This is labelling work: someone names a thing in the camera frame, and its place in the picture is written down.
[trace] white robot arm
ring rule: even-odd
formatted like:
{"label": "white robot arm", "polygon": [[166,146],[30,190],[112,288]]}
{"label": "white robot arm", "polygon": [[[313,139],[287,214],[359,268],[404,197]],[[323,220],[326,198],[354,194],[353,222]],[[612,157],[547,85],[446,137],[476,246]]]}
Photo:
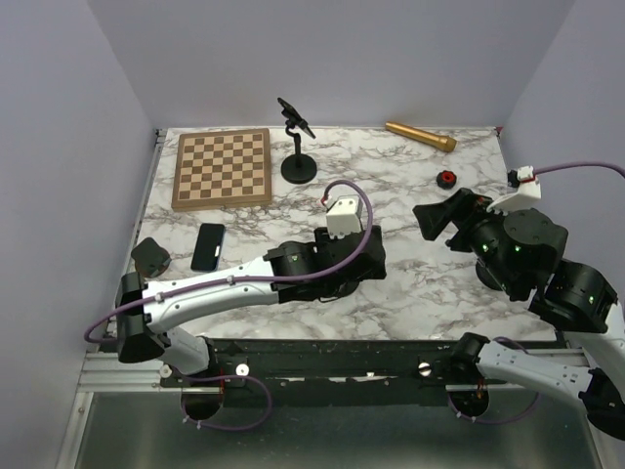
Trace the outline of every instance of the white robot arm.
{"label": "white robot arm", "polygon": [[175,281],[144,284],[136,273],[125,276],[117,306],[143,304],[117,318],[119,360],[158,359],[182,374],[195,374],[211,363],[207,339],[194,337],[181,324],[254,305],[341,298],[362,280],[384,278],[386,254],[378,226],[372,226],[366,245],[350,263],[334,269],[364,237],[362,203],[358,196],[323,203],[329,207],[327,229],[316,229],[314,242],[287,241],[240,266]]}
{"label": "white robot arm", "polygon": [[594,426],[625,440],[625,320],[620,304],[610,307],[605,321],[604,333],[566,334],[582,345],[597,368],[550,362],[472,333],[454,347],[452,362],[464,373],[518,384],[581,409]]}

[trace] white connector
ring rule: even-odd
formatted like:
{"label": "white connector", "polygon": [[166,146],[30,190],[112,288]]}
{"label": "white connector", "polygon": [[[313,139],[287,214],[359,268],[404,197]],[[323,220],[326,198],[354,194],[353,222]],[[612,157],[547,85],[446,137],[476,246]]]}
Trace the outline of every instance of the white connector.
{"label": "white connector", "polygon": [[332,204],[326,200],[324,205],[330,207],[325,214],[325,220],[331,238],[341,239],[352,233],[362,231],[362,223],[360,223],[362,201],[360,197],[344,195],[337,198]]}
{"label": "white connector", "polygon": [[514,212],[531,208],[540,200],[540,183],[534,176],[532,166],[523,166],[517,170],[519,188],[516,192],[507,193],[488,205],[488,211],[499,210],[502,212]]}

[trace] screw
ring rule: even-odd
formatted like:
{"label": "screw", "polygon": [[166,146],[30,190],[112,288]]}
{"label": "screw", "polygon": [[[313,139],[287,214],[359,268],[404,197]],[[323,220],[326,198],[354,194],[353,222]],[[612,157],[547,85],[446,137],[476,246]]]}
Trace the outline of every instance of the screw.
{"label": "screw", "polygon": [[158,374],[161,378],[169,378],[172,375],[172,368],[167,364],[163,364],[158,370]]}
{"label": "screw", "polygon": [[419,374],[423,377],[428,377],[432,374],[432,367],[427,362],[419,363]]}
{"label": "screw", "polygon": [[236,374],[239,376],[247,376],[250,373],[250,367],[245,363],[240,363],[236,367]]}

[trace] wire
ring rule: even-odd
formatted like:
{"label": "wire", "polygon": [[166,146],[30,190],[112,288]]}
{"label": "wire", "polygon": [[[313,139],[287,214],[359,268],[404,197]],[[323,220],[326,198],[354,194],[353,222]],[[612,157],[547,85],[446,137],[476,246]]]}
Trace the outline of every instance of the wire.
{"label": "wire", "polygon": [[[238,281],[275,281],[275,282],[310,281],[310,280],[316,280],[318,278],[326,277],[326,276],[334,274],[337,271],[340,271],[341,269],[346,267],[351,261],[353,261],[365,248],[365,246],[367,245],[367,242],[369,242],[369,238],[371,237],[371,231],[373,229],[373,207],[371,206],[371,201],[367,197],[366,193],[364,193],[364,191],[352,181],[346,181],[346,180],[338,180],[338,181],[333,181],[332,183],[330,183],[325,188],[325,191],[323,192],[323,199],[327,198],[330,190],[334,188],[335,186],[349,186],[350,188],[352,188],[360,196],[360,198],[364,202],[364,205],[367,209],[367,225],[364,230],[364,235],[362,236],[362,239],[360,240],[360,244],[356,247],[356,249],[354,250],[352,254],[350,254],[348,257],[343,259],[341,262],[339,262],[335,266],[332,266],[328,269],[324,269],[323,271],[315,272],[312,274],[306,274],[304,276],[292,276],[292,277],[249,276],[249,277],[233,277],[231,279],[228,279],[227,277],[217,278],[215,280],[208,280],[208,281],[204,281],[201,283],[197,283],[195,285],[189,285],[189,286],[184,286],[184,287],[177,288],[174,290],[163,291],[160,293],[161,298],[163,299],[172,298],[174,296],[182,295],[184,293],[189,293],[191,291],[199,290],[202,288],[230,284],[232,282],[236,283]],[[151,303],[155,300],[156,300],[155,296],[148,296],[140,300],[126,303],[125,305],[122,305],[119,308],[115,308],[113,311],[111,311],[110,313],[103,316],[102,318],[100,318],[99,320],[91,324],[89,327],[87,327],[87,330],[85,330],[85,333],[83,334],[83,338],[85,339],[85,341],[92,343],[92,344],[116,342],[117,341],[116,338],[96,339],[92,337],[91,334],[95,329],[100,327],[103,323],[107,322],[108,320],[111,320],[112,318],[120,315],[121,313],[124,313],[125,311],[131,310],[133,308],[137,308],[138,306],[143,306],[147,303]]]}
{"label": "wire", "polygon": [[546,166],[544,168],[534,169],[534,175],[538,176],[539,174],[552,173],[554,171],[560,171],[561,169],[582,168],[586,166],[612,169],[625,178],[625,168],[619,166],[618,164],[605,163],[601,161],[577,161],[574,163],[555,164],[554,166]]}
{"label": "wire", "polygon": [[[492,340],[499,344],[501,343],[512,344],[516,346],[518,349],[523,350],[525,353],[527,354],[529,353],[526,350],[526,348],[523,345],[521,345],[519,342],[516,342],[507,337],[495,337]],[[523,412],[519,413],[518,415],[504,418],[501,420],[483,420],[481,418],[470,417],[469,415],[465,415],[464,413],[462,413],[460,410],[458,410],[458,407],[456,407],[453,401],[451,401],[451,394],[450,393],[447,394],[447,403],[449,404],[449,406],[451,407],[451,409],[454,411],[454,413],[456,414],[458,418],[462,418],[463,420],[468,420],[472,423],[479,423],[481,425],[506,425],[508,423],[518,422],[519,420],[526,418],[529,414],[531,414],[534,410],[536,410],[539,402],[540,402],[540,393],[536,393],[536,396],[534,396],[534,399],[532,400],[532,402],[529,403],[527,408]]]}
{"label": "wire", "polygon": [[263,381],[254,376],[239,376],[237,374],[227,374],[224,376],[215,376],[212,378],[192,378],[190,376],[185,376],[185,379],[191,382],[196,383],[211,383],[216,381],[224,381],[226,379],[244,379],[246,381],[251,381],[254,384],[257,384],[265,393],[265,397],[267,398],[267,406],[265,407],[265,412],[261,415],[261,418],[256,420],[255,422],[249,423],[247,425],[239,425],[239,426],[228,426],[228,425],[220,425],[217,423],[208,423],[204,420],[193,420],[188,416],[187,406],[185,405],[184,398],[181,399],[181,410],[183,415],[185,416],[183,423],[187,423],[191,421],[197,425],[197,429],[200,427],[211,428],[213,430],[221,430],[223,432],[246,432],[248,430],[253,430],[257,427],[260,427],[265,421],[270,417],[271,411],[273,410],[273,399],[271,398],[271,392],[269,388],[265,385]]}

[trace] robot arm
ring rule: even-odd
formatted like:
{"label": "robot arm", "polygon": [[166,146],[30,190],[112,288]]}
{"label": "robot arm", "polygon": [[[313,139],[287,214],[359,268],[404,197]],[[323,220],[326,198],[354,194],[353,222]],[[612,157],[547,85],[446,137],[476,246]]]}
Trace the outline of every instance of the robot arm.
{"label": "robot arm", "polygon": [[362,280],[385,278],[381,230],[373,226],[364,249],[348,265],[324,277],[285,281],[331,269],[354,253],[363,237],[361,211],[359,197],[339,197],[327,211],[327,229],[314,231],[314,242],[287,241],[263,257],[224,271],[147,284],[137,273],[125,276],[117,306],[154,301],[119,315],[119,360],[159,359],[182,374],[195,374],[211,363],[210,347],[204,337],[194,337],[181,324],[247,306],[341,298]]}
{"label": "robot arm", "polygon": [[[564,227],[535,209],[519,209],[533,198],[505,197],[493,201],[460,189],[442,203],[415,206],[413,213],[426,240],[436,239],[453,223],[458,232],[447,246],[475,253],[480,279],[487,276],[511,301],[527,300],[533,293],[529,311],[581,345],[598,368],[547,362],[475,334],[465,334],[452,359],[476,376],[502,379],[585,408],[595,426],[625,439],[625,320],[616,292],[597,270],[563,258]],[[516,211],[500,211],[510,207]]]}

